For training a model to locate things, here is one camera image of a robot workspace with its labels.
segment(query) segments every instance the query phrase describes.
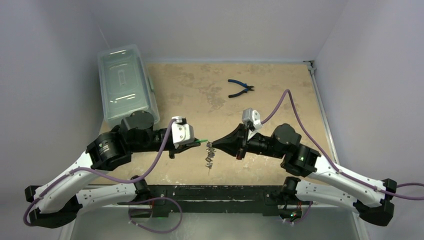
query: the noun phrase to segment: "blue handled pliers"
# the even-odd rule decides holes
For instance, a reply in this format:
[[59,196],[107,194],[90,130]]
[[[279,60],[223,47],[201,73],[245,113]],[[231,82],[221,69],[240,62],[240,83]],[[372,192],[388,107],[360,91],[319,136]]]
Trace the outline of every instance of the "blue handled pliers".
[[231,94],[231,95],[228,95],[228,97],[231,99],[231,98],[235,98],[235,97],[238,97],[238,96],[240,96],[240,95],[242,95],[242,94],[244,94],[244,93],[247,93],[248,91],[254,91],[254,86],[249,86],[249,85],[247,85],[246,83],[242,83],[241,81],[237,81],[237,80],[234,80],[234,79],[228,79],[228,82],[229,83],[235,83],[235,84],[238,84],[238,85],[240,85],[240,86],[242,86],[242,87],[245,87],[245,89],[243,89],[241,92],[239,92],[239,93],[236,93],[236,94]]

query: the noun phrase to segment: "small metal part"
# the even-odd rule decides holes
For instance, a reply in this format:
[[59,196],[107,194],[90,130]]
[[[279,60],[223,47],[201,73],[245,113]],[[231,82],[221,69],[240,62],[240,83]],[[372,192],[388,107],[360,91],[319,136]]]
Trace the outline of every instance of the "small metal part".
[[209,173],[212,169],[212,165],[213,165],[212,159],[215,157],[216,151],[215,151],[215,148],[212,147],[212,142],[210,142],[210,141],[208,141],[206,143],[206,147],[207,147],[207,149],[206,149],[207,157],[205,158],[205,160],[206,160],[207,163],[206,163],[205,166],[209,169],[209,171],[207,172],[207,174],[209,175]]

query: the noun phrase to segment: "stained wooden board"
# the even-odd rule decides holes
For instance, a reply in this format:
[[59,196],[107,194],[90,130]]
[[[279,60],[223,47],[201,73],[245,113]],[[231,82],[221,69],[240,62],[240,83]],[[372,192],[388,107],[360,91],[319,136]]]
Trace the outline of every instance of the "stained wooden board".
[[[290,89],[305,128],[330,153],[317,97],[305,65],[152,63],[148,70],[160,113],[156,129],[165,128],[173,116],[184,116],[194,127],[196,138],[214,141],[229,134],[241,123],[244,109],[258,110],[261,118],[265,119],[283,91]],[[229,83],[227,79],[255,86],[255,91],[228,98],[243,87]],[[260,133],[269,136],[276,126],[283,123],[290,124],[303,136],[301,143],[317,149],[297,123],[288,96]],[[100,133],[109,130],[104,122]],[[152,164],[156,154],[134,153],[131,163],[120,166],[109,175],[121,179],[141,175]],[[243,160],[236,160],[219,150],[208,174],[206,156],[205,144],[177,154],[175,159],[169,159],[168,152],[164,152],[146,181],[148,184],[169,185],[282,185],[289,176],[280,167],[280,159],[247,153]],[[94,184],[114,183],[98,178]]]

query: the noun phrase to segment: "gray wall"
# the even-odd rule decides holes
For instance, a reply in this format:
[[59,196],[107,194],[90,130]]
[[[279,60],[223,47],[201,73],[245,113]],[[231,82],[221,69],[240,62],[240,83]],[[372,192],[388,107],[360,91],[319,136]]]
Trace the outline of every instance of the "gray wall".
[[[350,0],[316,58],[340,163],[363,175],[423,182],[423,13],[421,0]],[[423,239],[423,203],[393,202],[389,227],[368,225],[371,239]]]
[[97,135],[96,54],[106,48],[83,1],[0,3],[2,239],[57,239],[22,223],[24,189],[57,176]]
[[89,0],[110,47],[151,61],[312,60],[347,0]]

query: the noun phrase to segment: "clear plastic box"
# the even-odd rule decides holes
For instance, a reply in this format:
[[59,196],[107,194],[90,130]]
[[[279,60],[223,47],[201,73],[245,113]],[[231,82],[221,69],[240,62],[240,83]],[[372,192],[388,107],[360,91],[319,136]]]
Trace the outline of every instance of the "clear plastic box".
[[136,45],[97,55],[104,120],[112,128],[132,112],[144,110],[159,122],[153,83]]

